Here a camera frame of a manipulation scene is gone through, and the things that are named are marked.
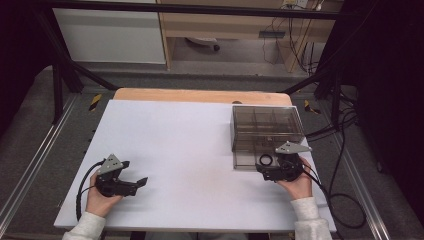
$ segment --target human hand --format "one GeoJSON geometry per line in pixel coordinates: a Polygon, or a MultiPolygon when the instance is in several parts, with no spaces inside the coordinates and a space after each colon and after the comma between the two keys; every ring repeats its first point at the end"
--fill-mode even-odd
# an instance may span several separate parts
{"type": "MultiPolygon", "coordinates": [[[[97,172],[90,177],[90,186],[96,184],[97,172]]],[[[119,202],[123,196],[105,197],[103,196],[96,187],[88,190],[86,212],[92,213],[99,217],[106,217],[112,207],[119,202]]]]}
{"type": "MultiPolygon", "coordinates": [[[[300,156],[299,158],[303,162],[303,165],[306,166],[305,171],[310,173],[311,165],[308,163],[308,161],[306,161],[306,159],[300,156]]],[[[302,173],[296,180],[292,182],[277,181],[277,183],[284,187],[287,192],[289,192],[293,200],[312,197],[312,179],[305,173],[302,173]]]]}

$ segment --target white table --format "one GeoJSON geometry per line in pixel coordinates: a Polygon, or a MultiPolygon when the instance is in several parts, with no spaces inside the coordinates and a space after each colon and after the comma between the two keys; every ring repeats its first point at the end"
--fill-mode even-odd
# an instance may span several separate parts
{"type": "MultiPolygon", "coordinates": [[[[114,153],[121,161],[130,161],[121,180],[149,180],[136,196],[114,207],[107,217],[107,229],[293,231],[296,216],[288,193],[264,181],[260,173],[233,169],[231,107],[111,100],[54,225],[72,228],[77,224],[75,196],[83,175],[95,162],[114,153]]],[[[310,153],[301,156],[315,168],[310,153]]],[[[321,216],[335,231],[316,185],[313,193],[321,216]]],[[[82,200],[84,209],[86,195],[82,200]]]]}

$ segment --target gray carpet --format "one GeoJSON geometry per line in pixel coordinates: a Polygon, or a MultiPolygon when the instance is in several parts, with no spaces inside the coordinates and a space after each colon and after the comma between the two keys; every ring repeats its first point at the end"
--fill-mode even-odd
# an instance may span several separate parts
{"type": "MultiPolygon", "coordinates": [[[[173,74],[103,74],[107,80],[124,87],[144,88],[181,88],[213,89],[275,92],[283,90],[296,82],[295,79],[255,76],[199,76],[173,74]]],[[[91,81],[84,81],[89,87],[97,86],[91,81]]],[[[47,133],[53,119],[51,75],[43,72],[37,78],[30,94],[15,117],[13,126],[0,140],[0,172],[7,176],[0,182],[0,204],[5,203],[13,191],[20,176],[35,154],[39,144],[47,133]]],[[[298,106],[305,132],[312,132],[326,126],[324,116],[303,110],[304,99],[311,106],[320,105],[310,94],[313,86],[308,86],[302,93],[293,95],[293,103],[298,106]]],[[[25,197],[7,233],[32,233],[61,235],[64,230],[53,227],[59,211],[58,204],[66,196],[84,151],[89,147],[107,100],[113,92],[104,93],[94,112],[88,111],[93,93],[81,94],[67,124],[56,140],[41,171],[37,175],[30,191],[25,197]]],[[[368,148],[359,126],[352,125],[346,130],[346,144],[357,168],[360,170],[367,187],[377,205],[392,239],[424,239],[424,230],[414,213],[403,198],[401,192],[389,175],[378,173],[375,160],[368,148]]],[[[333,137],[327,137],[310,143],[318,174],[324,185],[328,185],[338,150],[333,137]]],[[[336,177],[334,192],[355,196],[343,166],[336,177]]],[[[349,200],[334,201],[337,215],[347,223],[360,221],[360,211],[349,200]]],[[[336,224],[345,239],[373,239],[368,225],[360,229],[348,229],[336,224]]],[[[112,235],[128,236],[128,233],[113,232],[112,235]]]]}

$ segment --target white sleeve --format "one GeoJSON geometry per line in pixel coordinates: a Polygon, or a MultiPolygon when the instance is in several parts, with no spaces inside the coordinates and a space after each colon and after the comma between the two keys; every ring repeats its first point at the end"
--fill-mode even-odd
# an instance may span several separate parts
{"type": "Polygon", "coordinates": [[[84,212],[78,224],[63,235],[62,240],[97,240],[103,231],[106,219],[84,212]]]}
{"type": "Polygon", "coordinates": [[[291,201],[297,215],[295,223],[296,240],[332,239],[328,221],[321,218],[314,197],[291,201]]]}

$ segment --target clear plastic box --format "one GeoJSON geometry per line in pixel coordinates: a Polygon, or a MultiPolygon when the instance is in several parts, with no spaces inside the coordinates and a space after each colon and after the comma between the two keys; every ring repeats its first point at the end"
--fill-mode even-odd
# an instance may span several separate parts
{"type": "Polygon", "coordinates": [[[275,148],[305,138],[295,106],[233,106],[231,118],[234,168],[255,169],[263,154],[275,157],[275,148]]]}

